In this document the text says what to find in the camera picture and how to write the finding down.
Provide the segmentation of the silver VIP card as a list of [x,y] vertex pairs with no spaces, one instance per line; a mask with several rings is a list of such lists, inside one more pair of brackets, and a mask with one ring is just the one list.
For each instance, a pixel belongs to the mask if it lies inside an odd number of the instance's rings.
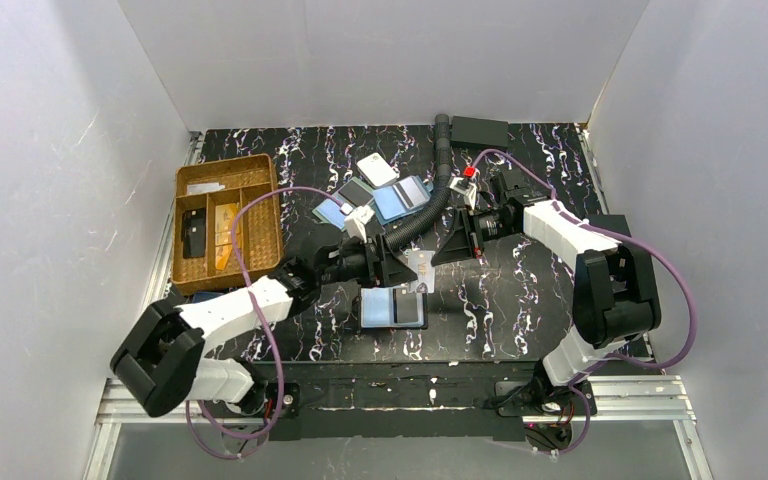
[[408,293],[430,294],[435,291],[435,267],[431,264],[434,252],[430,250],[410,250],[406,253],[408,267],[417,275],[417,279],[408,283]]

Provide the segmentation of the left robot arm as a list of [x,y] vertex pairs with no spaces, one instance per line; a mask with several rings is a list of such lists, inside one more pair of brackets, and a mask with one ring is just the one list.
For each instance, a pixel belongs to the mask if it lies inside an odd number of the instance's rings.
[[185,402],[219,401],[251,409],[267,390],[283,395],[283,369],[269,381],[243,360],[216,359],[210,352],[228,341],[309,309],[323,286],[354,282],[388,290],[421,284],[431,272],[409,264],[389,232],[362,240],[321,224],[301,247],[251,285],[198,303],[151,303],[113,354],[110,369],[143,411],[156,418]]

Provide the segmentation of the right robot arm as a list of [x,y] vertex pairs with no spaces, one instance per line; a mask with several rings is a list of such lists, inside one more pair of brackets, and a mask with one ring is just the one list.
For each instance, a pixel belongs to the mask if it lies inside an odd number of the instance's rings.
[[631,238],[576,217],[521,175],[491,180],[488,208],[459,216],[458,259],[480,257],[487,243],[522,234],[549,249],[573,273],[572,325],[536,367],[544,390],[580,383],[595,365],[659,326],[661,310],[651,255]]

